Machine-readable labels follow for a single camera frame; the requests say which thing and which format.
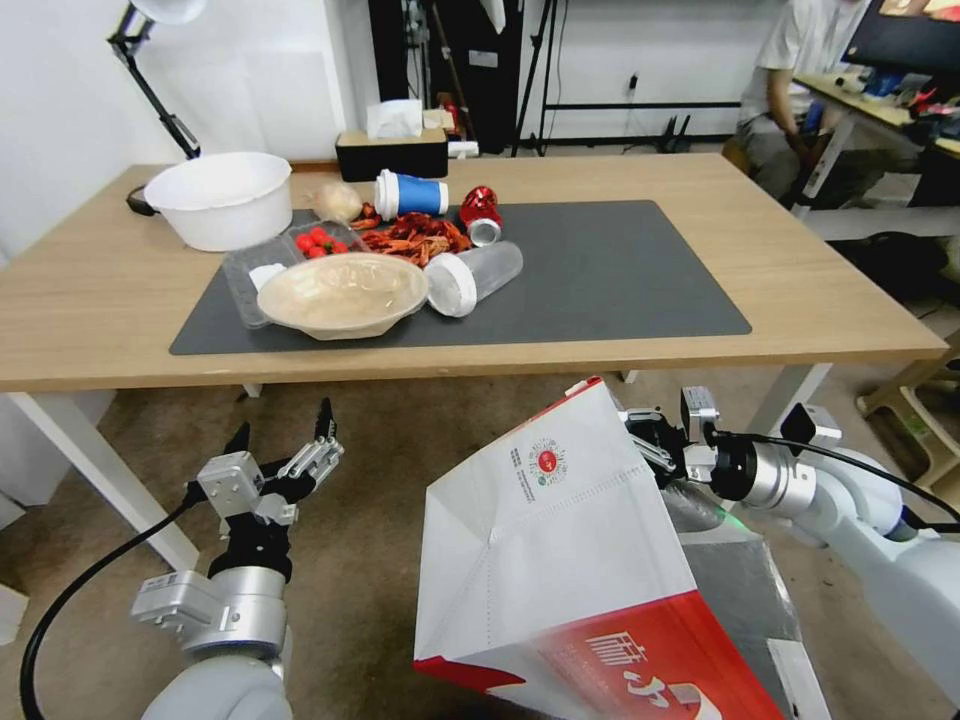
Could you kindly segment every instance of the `wooden table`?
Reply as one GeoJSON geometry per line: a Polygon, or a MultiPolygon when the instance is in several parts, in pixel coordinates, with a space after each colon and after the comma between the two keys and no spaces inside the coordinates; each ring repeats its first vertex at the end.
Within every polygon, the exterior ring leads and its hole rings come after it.
{"type": "MultiPolygon", "coordinates": [[[[866,237],[877,232],[906,232],[936,237],[953,235],[960,230],[960,208],[908,207],[894,209],[844,209],[811,212],[811,204],[820,193],[837,158],[843,152],[856,125],[870,128],[893,145],[901,145],[919,152],[922,148],[910,140],[903,127],[910,122],[910,114],[894,104],[892,96],[881,100],[866,100],[863,95],[845,92],[837,86],[838,78],[855,80],[856,74],[828,73],[798,75],[794,82],[801,85],[821,102],[840,110],[843,119],[834,128],[833,137],[824,150],[817,167],[803,189],[805,202],[798,202],[791,212],[803,218],[824,240],[848,240],[866,237]]],[[[943,138],[934,144],[944,155],[960,160],[960,141],[943,138]]]]}
{"type": "MultiPolygon", "coordinates": [[[[788,404],[809,396],[825,363],[944,349],[719,155],[671,155],[469,160],[452,162],[447,181],[452,197],[484,183],[503,203],[655,200],[753,326],[749,335],[173,356],[170,343],[221,257],[184,247],[164,220],[127,209],[127,192],[156,172],[131,168],[0,272],[0,391],[138,530],[165,513],[57,391],[791,365],[751,425],[770,430],[788,404]]],[[[320,177],[294,175],[295,204],[320,177]]],[[[369,198],[371,184],[358,187],[369,198]]],[[[623,241],[636,241],[628,228],[623,241]]],[[[176,527],[153,545],[177,569],[196,561],[176,527]]]]}
{"type": "MultiPolygon", "coordinates": [[[[793,79],[817,95],[818,98],[853,113],[857,119],[871,123],[871,125],[902,134],[903,126],[911,122],[910,113],[894,104],[894,96],[881,100],[866,100],[862,94],[845,92],[837,86],[837,79],[855,80],[857,75],[851,73],[826,73],[823,75],[798,75],[793,79]]],[[[951,157],[960,159],[960,140],[946,140],[940,138],[936,142],[938,150],[951,157]]]]}

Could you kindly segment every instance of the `brown tissue box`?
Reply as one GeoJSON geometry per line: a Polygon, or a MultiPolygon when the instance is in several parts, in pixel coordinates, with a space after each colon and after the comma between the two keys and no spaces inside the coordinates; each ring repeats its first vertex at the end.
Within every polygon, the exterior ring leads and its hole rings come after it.
{"type": "Polygon", "coordinates": [[[447,135],[441,128],[424,129],[420,137],[371,140],[362,130],[337,138],[337,160],[346,182],[373,180],[386,168],[416,177],[447,176],[447,135]]]}

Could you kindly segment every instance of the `beige bowl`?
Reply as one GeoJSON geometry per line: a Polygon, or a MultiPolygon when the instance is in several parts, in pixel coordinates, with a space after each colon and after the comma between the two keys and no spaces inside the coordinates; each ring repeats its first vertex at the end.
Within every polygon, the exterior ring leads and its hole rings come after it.
{"type": "Polygon", "coordinates": [[[277,325],[317,340],[376,337],[423,307],[427,277],[405,260],[345,253],[308,260],[272,278],[257,304],[277,325]]]}

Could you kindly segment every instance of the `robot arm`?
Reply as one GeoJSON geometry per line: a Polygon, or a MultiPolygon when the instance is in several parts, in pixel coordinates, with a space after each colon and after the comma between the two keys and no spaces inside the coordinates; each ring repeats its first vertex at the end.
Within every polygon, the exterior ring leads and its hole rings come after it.
{"type": "MultiPolygon", "coordinates": [[[[960,707],[960,544],[913,527],[916,516],[905,510],[900,489],[866,469],[718,432],[706,388],[684,388],[681,416],[682,430],[670,428],[659,409],[623,413],[661,487],[706,485],[780,518],[801,542],[832,548],[862,582],[877,619],[960,707]]],[[[842,434],[823,408],[797,405],[781,434],[883,471],[865,455],[836,448],[842,434]]]]}
{"type": "Polygon", "coordinates": [[[261,468],[248,429],[200,470],[196,483],[229,538],[207,576],[193,570],[143,583],[131,615],[176,634],[194,661],[157,696],[145,720],[289,720],[284,672],[293,648],[283,591],[293,573],[287,534],[297,502],[343,455],[329,400],[315,437],[287,461],[261,468]]]}

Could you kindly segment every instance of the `white bowl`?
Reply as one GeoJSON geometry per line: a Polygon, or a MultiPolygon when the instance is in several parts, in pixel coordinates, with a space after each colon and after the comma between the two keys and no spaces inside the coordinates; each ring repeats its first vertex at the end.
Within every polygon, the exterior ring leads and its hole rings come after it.
{"type": "Polygon", "coordinates": [[[308,260],[272,278],[257,296],[277,325],[317,340],[383,335],[427,299],[427,277],[415,265],[377,253],[308,260]]]}
{"type": "Polygon", "coordinates": [[[207,252],[269,240],[293,218],[290,163],[266,153],[187,160],[151,180],[143,197],[187,245],[207,252]]]}

